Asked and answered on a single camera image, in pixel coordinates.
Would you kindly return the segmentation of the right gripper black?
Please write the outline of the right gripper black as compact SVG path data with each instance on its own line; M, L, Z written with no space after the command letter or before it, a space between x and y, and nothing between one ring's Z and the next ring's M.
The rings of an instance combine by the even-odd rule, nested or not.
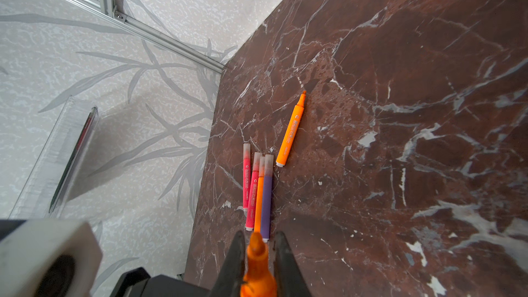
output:
M246 237L238 231L230 245L210 296L240 296L246 270ZM165 275L151 277L144 268L121 275L111 297L207 296L209 290Z

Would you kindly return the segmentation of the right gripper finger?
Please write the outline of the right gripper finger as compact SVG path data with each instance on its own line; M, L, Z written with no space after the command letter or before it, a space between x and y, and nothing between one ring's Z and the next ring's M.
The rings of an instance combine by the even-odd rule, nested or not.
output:
M296 262L285 233L276 233L274 239L274 277L277 296L312 296Z

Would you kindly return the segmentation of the pink marker lone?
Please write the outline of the pink marker lone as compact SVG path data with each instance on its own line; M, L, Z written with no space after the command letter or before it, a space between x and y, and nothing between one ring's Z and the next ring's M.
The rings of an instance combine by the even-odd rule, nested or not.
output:
M247 231L254 230L258 180L259 180L258 177L259 177L259 172L260 172L261 156L262 156L262 153L260 152L254 153L253 168L252 168L252 175L251 175L251 181L250 181L250 191L249 191L249 198L248 198L249 205L248 205L248 211L247 211L247 217L246 217L246 230Z

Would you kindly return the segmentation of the pink marker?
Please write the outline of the pink marker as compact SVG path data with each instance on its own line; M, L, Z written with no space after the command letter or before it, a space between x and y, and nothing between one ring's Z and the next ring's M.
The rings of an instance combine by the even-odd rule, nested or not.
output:
M249 208L250 193L250 165L251 165L251 145L243 144L243 211L247 215Z

